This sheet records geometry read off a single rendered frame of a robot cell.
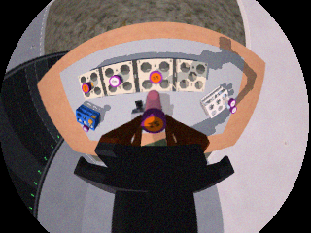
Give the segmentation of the white tube rack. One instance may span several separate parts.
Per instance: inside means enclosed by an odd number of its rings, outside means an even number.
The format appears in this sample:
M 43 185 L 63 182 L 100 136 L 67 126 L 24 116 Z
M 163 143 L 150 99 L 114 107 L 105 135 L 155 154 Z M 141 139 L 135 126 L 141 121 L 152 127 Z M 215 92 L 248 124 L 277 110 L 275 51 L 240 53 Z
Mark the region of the white tube rack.
M 220 95 L 218 93 L 222 91 Z M 214 93 L 215 92 L 215 93 Z M 221 112 L 226 106 L 224 105 L 225 101 L 222 99 L 223 95 L 227 94 L 227 90 L 221 86 L 217 86 L 215 89 L 213 89 L 210 93 L 208 93 L 206 96 L 204 96 L 202 99 L 200 99 L 200 102 L 202 106 L 204 106 L 206 113 L 210 116 L 210 118 L 217 115 L 219 112 Z M 213 98 L 212 98 L 213 97 Z M 211 99 L 212 98 L 212 99 Z M 217 100 L 218 99 L 218 100 Z M 205 103 L 206 102 L 206 103 Z M 204 104 L 206 105 L 204 105 Z M 218 104 L 219 103 L 219 104 Z M 218 104 L 218 105 L 217 105 Z M 220 110 L 218 108 L 223 106 Z M 213 109 L 212 109 L 213 108 Z M 206 110 L 207 109 L 207 110 Z M 214 115 L 211 115 L 216 110 L 216 113 Z M 213 111 L 213 112 L 212 112 Z

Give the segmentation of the blue tube rack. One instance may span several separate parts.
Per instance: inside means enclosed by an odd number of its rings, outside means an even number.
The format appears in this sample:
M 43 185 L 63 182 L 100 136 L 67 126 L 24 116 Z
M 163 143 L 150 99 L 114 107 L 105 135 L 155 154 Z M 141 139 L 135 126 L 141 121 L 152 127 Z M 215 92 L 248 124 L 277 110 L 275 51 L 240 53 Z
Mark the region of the blue tube rack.
M 96 119 L 92 118 L 91 116 L 95 116 Z M 91 108 L 89 108 L 83 104 L 76 110 L 76 119 L 77 119 L 78 123 L 84 125 L 84 121 L 87 122 L 89 119 L 93 120 L 93 125 L 92 125 L 93 128 L 90 127 L 90 129 L 93 131 L 95 130 L 95 128 L 99 124 L 99 118 L 100 118 L 100 113 L 96 112 L 95 110 L 93 110 L 93 109 L 91 109 Z M 82 122 L 79 122 L 79 119 Z

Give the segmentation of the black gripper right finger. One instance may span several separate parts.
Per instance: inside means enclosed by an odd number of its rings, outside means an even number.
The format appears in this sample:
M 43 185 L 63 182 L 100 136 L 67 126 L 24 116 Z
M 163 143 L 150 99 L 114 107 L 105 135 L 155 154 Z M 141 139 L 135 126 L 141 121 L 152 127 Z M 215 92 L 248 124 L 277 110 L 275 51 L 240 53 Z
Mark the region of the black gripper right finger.
M 167 146 L 199 144 L 203 152 L 206 151 L 210 142 L 207 136 L 179 121 L 169 115 L 166 116 L 166 143 Z M 176 142 L 174 137 L 176 138 Z

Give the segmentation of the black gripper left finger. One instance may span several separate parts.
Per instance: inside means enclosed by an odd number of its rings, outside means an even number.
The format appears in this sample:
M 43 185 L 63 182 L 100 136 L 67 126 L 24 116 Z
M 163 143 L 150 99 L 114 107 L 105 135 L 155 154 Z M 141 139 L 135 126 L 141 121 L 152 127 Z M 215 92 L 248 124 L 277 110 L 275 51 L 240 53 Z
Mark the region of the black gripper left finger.
M 142 115 L 139 115 L 132 121 L 102 135 L 99 142 L 122 144 L 125 146 L 126 145 L 141 146 L 141 139 L 142 139 L 141 118 Z M 133 136 L 134 139 L 132 141 Z

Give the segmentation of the tube with pink liquid and purple cap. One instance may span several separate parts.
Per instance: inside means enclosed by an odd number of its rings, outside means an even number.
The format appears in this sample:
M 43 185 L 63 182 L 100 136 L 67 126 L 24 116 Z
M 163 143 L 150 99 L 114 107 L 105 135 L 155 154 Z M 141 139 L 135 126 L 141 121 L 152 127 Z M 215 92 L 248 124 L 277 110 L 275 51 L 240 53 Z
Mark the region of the tube with pink liquid and purple cap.
M 157 84 L 162 81 L 162 75 L 159 71 L 152 71 L 149 75 L 149 79 L 151 83 Z

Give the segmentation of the beige bucket adapter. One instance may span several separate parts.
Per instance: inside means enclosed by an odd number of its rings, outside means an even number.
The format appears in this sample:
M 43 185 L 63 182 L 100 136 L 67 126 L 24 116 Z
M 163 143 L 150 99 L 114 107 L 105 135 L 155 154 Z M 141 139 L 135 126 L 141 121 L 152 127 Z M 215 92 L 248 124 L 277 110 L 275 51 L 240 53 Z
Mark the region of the beige bucket adapter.
M 149 92 L 150 90 L 153 89 L 157 91 L 172 91 L 173 59 L 137 60 L 137 66 L 138 66 L 140 92 Z M 151 74 L 152 71 L 161 72 L 163 76 L 161 83 L 154 84 L 150 82 L 149 75 Z
M 207 64 L 198 61 L 173 59 L 172 85 L 176 91 L 204 92 Z
M 78 77 L 79 77 L 81 88 L 82 88 L 83 83 L 88 83 L 88 82 L 93 83 L 93 89 L 89 93 L 83 92 L 85 100 L 91 99 L 91 98 L 96 98 L 96 97 L 102 97 L 102 96 L 105 96 L 107 94 L 107 90 L 106 90 L 106 86 L 105 86 L 105 82 L 104 82 L 104 78 L 103 78 L 102 68 L 98 68 L 98 69 L 89 71 L 89 72 L 84 73 Z M 97 79 L 97 77 L 98 77 L 98 79 Z
M 108 96 L 124 93 L 133 93 L 136 92 L 139 87 L 137 61 L 127 61 L 105 66 L 102 67 L 102 72 Z M 112 76 L 118 74 L 122 76 L 122 83 L 118 87 L 111 87 L 109 84 L 109 79 Z

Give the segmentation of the grey flat mat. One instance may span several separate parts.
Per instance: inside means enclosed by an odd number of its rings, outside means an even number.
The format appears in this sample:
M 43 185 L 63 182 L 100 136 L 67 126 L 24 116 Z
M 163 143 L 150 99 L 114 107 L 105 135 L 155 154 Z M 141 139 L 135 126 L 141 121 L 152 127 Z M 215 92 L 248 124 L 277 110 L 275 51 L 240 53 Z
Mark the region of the grey flat mat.
M 159 95 L 165 114 L 207 136 L 222 134 L 231 112 L 225 108 L 210 118 L 200 99 L 217 86 L 221 86 L 227 89 L 228 96 L 236 101 L 242 81 L 244 58 L 229 50 L 201 42 L 159 38 L 131 41 L 99 50 L 59 73 L 74 115 L 82 104 L 100 113 L 95 131 L 89 129 L 85 132 L 88 138 L 99 141 L 101 135 L 131 121 L 132 110 L 138 108 L 135 101 L 142 100 L 142 108 L 145 108 L 148 92 L 85 100 L 78 76 L 111 63 L 150 57 L 178 57 L 208 63 L 204 92 L 159 91 Z

